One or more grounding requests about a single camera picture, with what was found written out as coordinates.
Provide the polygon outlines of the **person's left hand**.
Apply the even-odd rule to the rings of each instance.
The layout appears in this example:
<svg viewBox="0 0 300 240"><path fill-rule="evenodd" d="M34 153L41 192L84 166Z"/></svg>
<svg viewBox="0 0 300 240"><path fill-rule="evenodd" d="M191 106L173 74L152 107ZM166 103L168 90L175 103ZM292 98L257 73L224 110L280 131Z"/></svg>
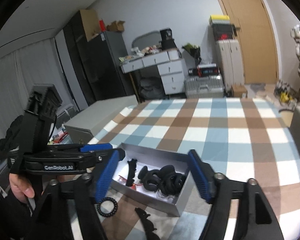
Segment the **person's left hand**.
<svg viewBox="0 0 300 240"><path fill-rule="evenodd" d="M34 189L28 179L18 174L10 173L9 182L14 196L22 203L26 203L26 198L35 197Z"/></svg>

